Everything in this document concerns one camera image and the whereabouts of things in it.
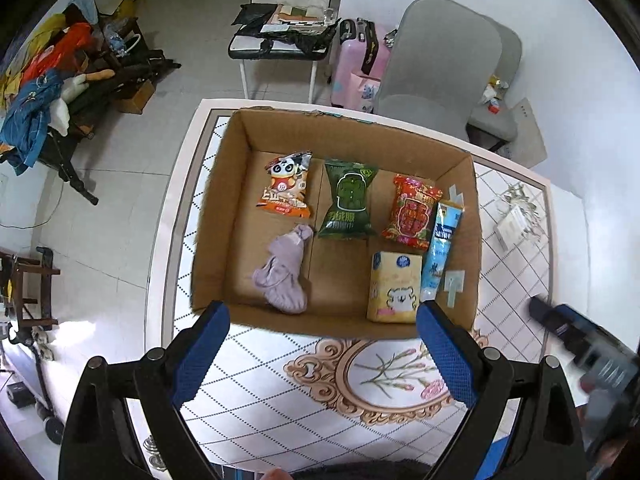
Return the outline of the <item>open cardboard box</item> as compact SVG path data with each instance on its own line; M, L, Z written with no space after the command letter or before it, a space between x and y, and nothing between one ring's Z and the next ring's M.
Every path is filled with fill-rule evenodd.
M418 286L379 288L374 268L399 256L418 266L437 208L427 192L458 192L463 211L446 267L460 292L436 301L451 322L471 328L480 280L480 215L473 159L460 148L405 129L336 117L250 107L234 112L201 204L191 274L191 307L225 304L236 324L328 337L402 339L416 329L399 313ZM268 304L253 275L270 245L298 226L312 235L294 268L303 313Z

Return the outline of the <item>tissue pack on chair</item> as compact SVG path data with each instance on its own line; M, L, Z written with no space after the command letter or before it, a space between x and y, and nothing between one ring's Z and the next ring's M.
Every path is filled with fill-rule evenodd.
M486 84L482 97L480 98L480 104L488 104L492 100L503 100L506 92L509 90L510 84L503 79L500 79L496 75L492 75L489 78L488 84Z

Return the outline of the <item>red floral snack bag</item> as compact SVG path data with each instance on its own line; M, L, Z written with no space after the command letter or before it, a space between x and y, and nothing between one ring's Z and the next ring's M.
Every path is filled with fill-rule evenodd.
M442 190L414 177L396 174L395 196L390 220L382 231L386 240L427 250L431 241L430 222Z

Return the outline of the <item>yellow bear tissue pack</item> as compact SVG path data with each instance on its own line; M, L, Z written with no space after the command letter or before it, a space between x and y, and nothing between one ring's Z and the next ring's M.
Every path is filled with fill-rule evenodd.
M368 320L387 324L416 322L421 270L419 255L376 252L371 260Z

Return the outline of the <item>black bag on chair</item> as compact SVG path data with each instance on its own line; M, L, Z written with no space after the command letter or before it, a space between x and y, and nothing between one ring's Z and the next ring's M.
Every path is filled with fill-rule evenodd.
M235 61L321 61L329 53L337 32L337 21L281 21L281 6L245 3L232 22L240 28L233 35L229 58Z

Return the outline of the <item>blue long snack tube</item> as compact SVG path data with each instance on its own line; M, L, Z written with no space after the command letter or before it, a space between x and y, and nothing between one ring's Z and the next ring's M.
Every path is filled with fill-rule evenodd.
M436 298L440 281L445 274L452 238L462 214L463 208L456 203L448 202L448 200L442 200L436 206L432 239L423 261L421 301L430 301Z

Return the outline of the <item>patterned white tablecloth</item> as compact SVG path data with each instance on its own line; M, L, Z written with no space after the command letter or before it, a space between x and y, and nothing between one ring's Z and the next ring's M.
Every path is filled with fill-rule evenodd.
M553 296L555 214L547 180L406 122L325 106L235 99L199 102L190 124L181 129L152 250L148 348L169 344L195 322L191 274L207 180L232 114L250 107L319 112L405 129L470 154L480 215L480 280L469 330L478 344L512 360L533 363L549 352L547 335L525 309L530 296ZM495 226L513 206L522 208L529 231L506 252ZM402 339L303 335L232 319L203 385L181 410L209 460L248 471L367 458L431 463L464 412L418 334Z

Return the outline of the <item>small brown cardboard box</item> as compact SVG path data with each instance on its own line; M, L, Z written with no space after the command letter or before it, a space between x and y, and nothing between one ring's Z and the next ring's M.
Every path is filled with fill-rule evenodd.
M119 94L113 104L116 110L124 114L141 115L155 93L155 86L150 80L145 80L136 88L130 88Z

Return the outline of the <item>near grey chair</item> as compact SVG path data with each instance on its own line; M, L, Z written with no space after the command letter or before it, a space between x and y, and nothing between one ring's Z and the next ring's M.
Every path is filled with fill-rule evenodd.
M502 53L487 18L452 0L414 0L402 16L374 112L466 142L466 125Z

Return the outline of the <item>far grey chair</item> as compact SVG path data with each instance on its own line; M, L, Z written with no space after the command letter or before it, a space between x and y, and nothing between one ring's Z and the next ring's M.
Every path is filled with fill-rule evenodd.
M521 39L509 27L500 24L489 16L485 16L485 18L497 29L502 44L501 55L492 75L506 80L511 87L521 63L523 53ZM499 102L500 112L497 115L491 114L488 110L488 104L478 104L472 111L466 126L470 138L473 136L477 138L481 133L493 138L495 143L489 148L489 151L493 152L498 151L504 144L513 141L516 137L516 125L511 115L511 110L506 105L506 96Z

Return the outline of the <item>purple knotted cloth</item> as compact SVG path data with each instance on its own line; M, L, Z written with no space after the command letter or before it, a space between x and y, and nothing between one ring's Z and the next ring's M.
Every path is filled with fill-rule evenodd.
M267 304L285 314L306 311L307 296L299 283L306 241L314 230L298 224L292 231L275 238L268 247L269 259L252 276L253 284Z

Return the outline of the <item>small white box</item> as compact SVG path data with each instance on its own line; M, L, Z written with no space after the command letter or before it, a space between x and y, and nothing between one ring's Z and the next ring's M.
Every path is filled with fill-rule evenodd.
M508 252L521 243L529 231L529 223L522 208L513 206L495 226L498 242Z

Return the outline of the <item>small red item on chair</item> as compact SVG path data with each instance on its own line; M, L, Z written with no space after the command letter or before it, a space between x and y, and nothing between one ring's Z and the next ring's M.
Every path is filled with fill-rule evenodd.
M488 103L488 110L491 114L497 115L500 112L500 102L496 99L492 99Z

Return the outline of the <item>orange panda snack bag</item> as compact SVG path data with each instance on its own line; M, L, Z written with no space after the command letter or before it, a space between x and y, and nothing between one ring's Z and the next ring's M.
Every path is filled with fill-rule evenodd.
M308 219L311 211L306 202L307 178L311 152L298 152L273 159L265 170L269 184L256 206L282 216Z

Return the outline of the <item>green wet wipes pack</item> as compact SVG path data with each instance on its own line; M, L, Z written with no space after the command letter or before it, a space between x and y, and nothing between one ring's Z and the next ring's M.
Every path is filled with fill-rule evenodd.
M378 168L362 162L328 159L324 162L332 203L318 237L363 240L375 234L369 211L369 188Z

